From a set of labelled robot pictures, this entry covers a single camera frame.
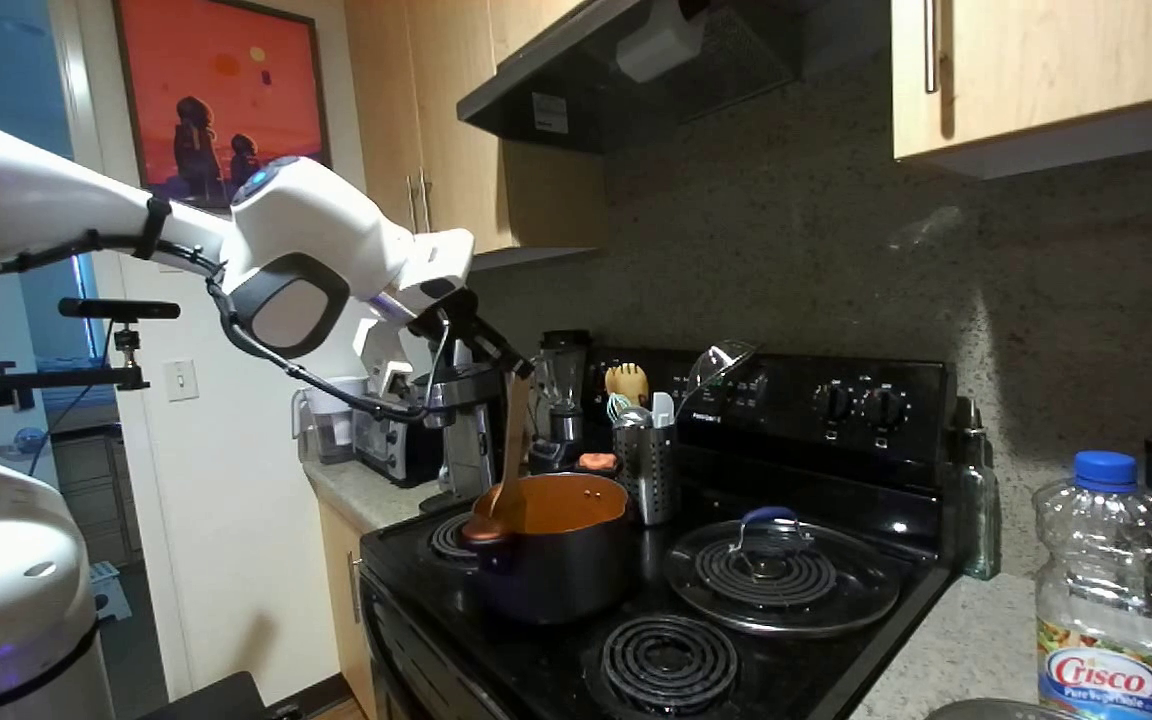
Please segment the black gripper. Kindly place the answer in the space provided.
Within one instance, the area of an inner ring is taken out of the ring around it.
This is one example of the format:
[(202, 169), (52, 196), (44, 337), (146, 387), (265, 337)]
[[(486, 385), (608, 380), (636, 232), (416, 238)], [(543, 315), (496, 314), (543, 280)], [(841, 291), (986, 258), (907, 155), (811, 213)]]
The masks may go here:
[(511, 345), (481, 315), (481, 301), (459, 288), (413, 319), (416, 337), (459, 340), (476, 362), (507, 362)]

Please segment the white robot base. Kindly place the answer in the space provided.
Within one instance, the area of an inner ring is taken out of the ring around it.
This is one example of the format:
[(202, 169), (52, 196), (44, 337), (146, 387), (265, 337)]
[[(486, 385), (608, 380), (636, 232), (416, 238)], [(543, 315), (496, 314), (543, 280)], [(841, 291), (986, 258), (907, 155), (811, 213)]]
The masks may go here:
[(0, 720), (118, 720), (85, 536), (52, 486), (5, 464)]

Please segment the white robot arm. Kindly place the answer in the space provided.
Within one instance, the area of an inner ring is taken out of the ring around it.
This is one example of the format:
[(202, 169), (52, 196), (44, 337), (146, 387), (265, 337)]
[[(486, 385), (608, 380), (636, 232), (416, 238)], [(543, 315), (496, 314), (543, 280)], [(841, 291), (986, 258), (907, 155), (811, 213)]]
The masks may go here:
[(347, 301), (416, 337), (456, 337), (504, 362), (507, 340), (463, 288), (474, 232), (416, 232), (312, 155), (241, 184), (225, 213), (151, 196), (0, 132), (0, 273), (85, 254), (130, 254), (210, 280), (225, 334), (286, 362), (308, 358)]

